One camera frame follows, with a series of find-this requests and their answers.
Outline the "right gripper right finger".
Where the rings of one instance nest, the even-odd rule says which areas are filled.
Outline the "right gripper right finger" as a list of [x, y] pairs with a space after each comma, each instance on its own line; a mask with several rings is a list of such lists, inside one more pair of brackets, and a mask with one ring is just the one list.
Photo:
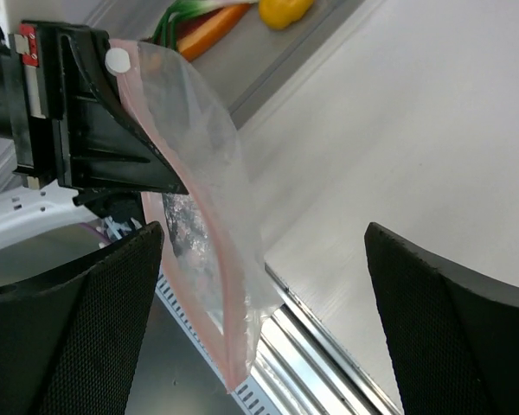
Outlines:
[[407, 414], [519, 414], [519, 287], [377, 224], [364, 234]]

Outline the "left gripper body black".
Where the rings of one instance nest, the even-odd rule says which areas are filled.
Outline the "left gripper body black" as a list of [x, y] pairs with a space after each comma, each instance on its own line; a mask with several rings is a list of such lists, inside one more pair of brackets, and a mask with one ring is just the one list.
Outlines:
[[61, 148], [65, 115], [58, 35], [67, 22], [23, 20], [12, 34], [0, 29], [0, 138], [15, 146], [16, 169], [24, 186], [41, 189], [69, 182]]

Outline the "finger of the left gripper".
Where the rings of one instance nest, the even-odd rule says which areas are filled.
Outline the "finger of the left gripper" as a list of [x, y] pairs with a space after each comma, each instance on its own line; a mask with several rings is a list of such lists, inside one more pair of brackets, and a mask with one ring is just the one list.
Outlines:
[[131, 219], [144, 223], [144, 210], [140, 193], [116, 190], [80, 190], [73, 198], [76, 207], [84, 206], [96, 216], [104, 219], [112, 217], [118, 223]]
[[61, 117], [55, 125], [56, 174], [78, 190], [186, 194], [182, 179], [121, 104], [106, 70], [109, 36], [63, 26], [56, 31]]

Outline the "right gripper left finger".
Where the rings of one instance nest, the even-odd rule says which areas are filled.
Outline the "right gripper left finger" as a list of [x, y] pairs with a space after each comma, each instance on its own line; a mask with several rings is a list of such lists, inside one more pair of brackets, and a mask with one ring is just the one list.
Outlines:
[[158, 280], [163, 230], [0, 286], [0, 414], [121, 414]]

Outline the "clear zip top bag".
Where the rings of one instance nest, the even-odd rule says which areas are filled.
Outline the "clear zip top bag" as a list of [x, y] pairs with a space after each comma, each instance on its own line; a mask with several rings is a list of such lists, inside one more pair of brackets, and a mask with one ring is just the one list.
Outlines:
[[165, 234], [162, 271], [224, 340], [228, 389], [251, 371], [263, 323], [282, 300], [264, 250], [240, 139], [226, 107], [179, 53], [115, 39], [106, 56], [125, 110], [170, 163], [186, 194], [145, 192], [144, 217]]

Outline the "orange papaya slice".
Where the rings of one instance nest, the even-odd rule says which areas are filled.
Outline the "orange papaya slice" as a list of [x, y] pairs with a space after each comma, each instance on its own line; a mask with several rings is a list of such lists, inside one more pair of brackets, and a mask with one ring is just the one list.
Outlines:
[[178, 36], [176, 48], [187, 61], [193, 61], [227, 35], [250, 10], [249, 3], [231, 5], [197, 17]]

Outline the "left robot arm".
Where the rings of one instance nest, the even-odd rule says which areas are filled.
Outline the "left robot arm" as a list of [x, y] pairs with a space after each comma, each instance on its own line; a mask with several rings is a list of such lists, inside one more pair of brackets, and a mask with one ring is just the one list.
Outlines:
[[0, 138], [22, 181], [0, 194], [0, 249], [96, 218], [142, 220], [145, 193], [186, 193], [144, 123], [140, 48], [65, 22], [0, 35]]

